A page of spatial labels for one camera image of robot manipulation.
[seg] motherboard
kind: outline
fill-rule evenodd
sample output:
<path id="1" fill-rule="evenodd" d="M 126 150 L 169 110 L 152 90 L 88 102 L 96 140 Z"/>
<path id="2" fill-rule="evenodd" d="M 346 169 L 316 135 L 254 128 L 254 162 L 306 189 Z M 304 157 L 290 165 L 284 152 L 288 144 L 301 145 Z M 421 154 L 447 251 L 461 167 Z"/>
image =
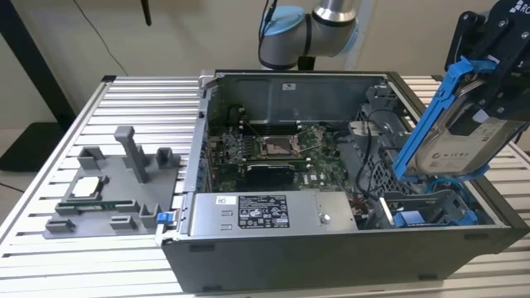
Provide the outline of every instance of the motherboard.
<path id="1" fill-rule="evenodd" d="M 217 127 L 209 136 L 213 192 L 342 191 L 352 193 L 336 147 L 346 131 L 325 123 Z"/>

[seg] black stand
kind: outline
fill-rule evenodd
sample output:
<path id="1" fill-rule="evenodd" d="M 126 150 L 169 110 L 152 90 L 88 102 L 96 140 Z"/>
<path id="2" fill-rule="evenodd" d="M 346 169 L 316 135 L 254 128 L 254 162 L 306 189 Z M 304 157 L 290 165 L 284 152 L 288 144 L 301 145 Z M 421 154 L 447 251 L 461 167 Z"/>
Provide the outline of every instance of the black stand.
<path id="1" fill-rule="evenodd" d="M 10 0 L 0 0 L 0 33 L 57 119 L 57 123 L 35 122 L 27 126 L 0 157 L 0 170 L 37 171 L 73 122 L 74 113 Z"/>

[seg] wall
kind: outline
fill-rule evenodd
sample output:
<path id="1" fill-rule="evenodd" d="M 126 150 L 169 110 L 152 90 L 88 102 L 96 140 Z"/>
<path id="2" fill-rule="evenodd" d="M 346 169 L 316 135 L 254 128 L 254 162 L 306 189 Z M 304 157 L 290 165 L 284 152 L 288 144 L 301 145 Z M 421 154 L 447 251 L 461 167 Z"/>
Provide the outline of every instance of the wall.
<path id="1" fill-rule="evenodd" d="M 71 0 L 11 0 L 66 97 L 78 109 L 102 75 L 121 75 Z M 145 25 L 138 0 L 77 0 L 132 76 L 197 75 L 201 69 L 260 67 L 257 29 L 264 1 L 154 0 Z M 313 0 L 288 0 L 312 8 Z M 341 70 L 345 57 L 317 60 Z"/>
<path id="2" fill-rule="evenodd" d="M 483 12 L 496 0 L 375 1 L 357 70 L 389 70 L 401 75 L 440 75 L 463 11 Z"/>
<path id="3" fill-rule="evenodd" d="M 54 121 L 43 100 L 0 35 L 0 129 Z"/>

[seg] power supply label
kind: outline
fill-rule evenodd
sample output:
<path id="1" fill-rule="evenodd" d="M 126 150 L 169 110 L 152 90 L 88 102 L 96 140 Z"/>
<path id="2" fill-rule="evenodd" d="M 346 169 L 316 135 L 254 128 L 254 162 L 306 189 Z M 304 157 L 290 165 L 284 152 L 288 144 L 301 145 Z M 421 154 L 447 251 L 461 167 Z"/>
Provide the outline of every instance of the power supply label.
<path id="1" fill-rule="evenodd" d="M 288 228 L 288 209 L 284 195 L 238 196 L 240 228 Z"/>

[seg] slotted aluminum surface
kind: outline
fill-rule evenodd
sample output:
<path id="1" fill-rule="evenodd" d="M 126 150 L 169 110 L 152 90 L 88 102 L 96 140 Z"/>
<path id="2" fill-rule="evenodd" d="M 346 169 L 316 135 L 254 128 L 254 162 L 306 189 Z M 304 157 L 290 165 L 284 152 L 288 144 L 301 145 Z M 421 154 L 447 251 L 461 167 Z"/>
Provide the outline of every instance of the slotted aluminum surface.
<path id="1" fill-rule="evenodd" d="M 404 80 L 427 104 L 437 82 L 428 76 Z M 153 235 L 45 240 L 38 232 L 73 178 L 81 146 L 100 145 L 104 154 L 122 153 L 112 140 L 120 124 L 134 126 L 134 139 L 146 153 L 169 146 L 181 154 L 180 181 L 198 104 L 196 91 L 194 78 L 117 78 L 112 84 L 100 85 L 0 228 L 0 297 L 193 297 L 180 290 Z M 509 144 L 489 166 L 487 178 L 530 223 L 528 158 Z M 528 293 L 530 238 L 523 238 L 503 253 L 476 257 L 444 282 L 216 297 L 455 298 L 528 297 Z"/>

